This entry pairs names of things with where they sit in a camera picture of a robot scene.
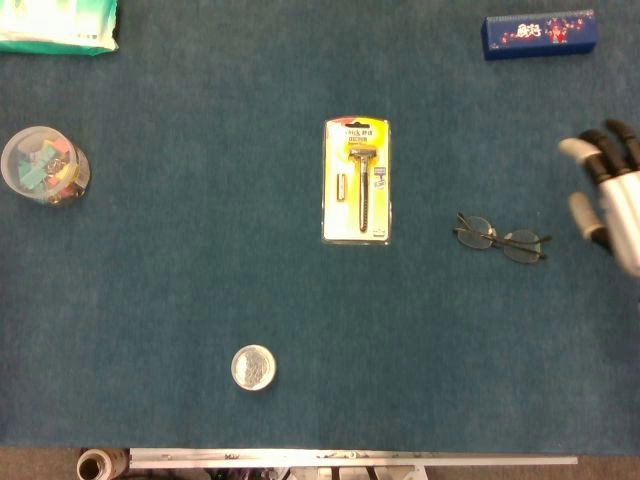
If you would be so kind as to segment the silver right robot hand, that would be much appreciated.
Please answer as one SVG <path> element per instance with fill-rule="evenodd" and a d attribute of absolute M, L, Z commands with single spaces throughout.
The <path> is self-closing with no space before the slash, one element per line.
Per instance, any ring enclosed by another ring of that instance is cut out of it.
<path fill-rule="evenodd" d="M 605 121 L 621 142 L 597 129 L 583 131 L 558 143 L 558 150 L 573 158 L 588 174 L 601 203 L 599 218 L 591 201 L 574 192 L 568 205 L 582 237 L 613 255 L 627 274 L 639 276 L 639 136 L 625 122 Z"/>

